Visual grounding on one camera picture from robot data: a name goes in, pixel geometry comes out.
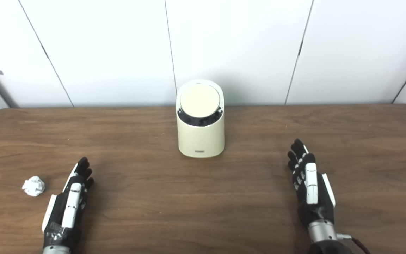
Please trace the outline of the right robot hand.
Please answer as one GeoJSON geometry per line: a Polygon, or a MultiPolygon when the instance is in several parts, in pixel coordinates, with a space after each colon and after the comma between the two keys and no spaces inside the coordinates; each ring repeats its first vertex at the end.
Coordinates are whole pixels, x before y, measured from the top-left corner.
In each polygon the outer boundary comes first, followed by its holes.
{"type": "Polygon", "coordinates": [[[318,172],[315,155],[300,139],[295,139],[287,156],[300,222],[305,227],[317,220],[334,223],[336,201],[328,176],[318,172]]]}

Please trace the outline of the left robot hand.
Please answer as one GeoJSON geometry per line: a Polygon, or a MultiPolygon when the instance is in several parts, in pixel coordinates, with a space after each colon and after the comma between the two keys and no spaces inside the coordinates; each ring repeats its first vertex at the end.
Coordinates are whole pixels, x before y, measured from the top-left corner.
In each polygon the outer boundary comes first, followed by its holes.
{"type": "Polygon", "coordinates": [[[74,166],[58,195],[52,195],[42,222],[43,253],[72,254],[82,230],[82,215],[87,204],[88,190],[94,183],[87,157],[74,166]]]}

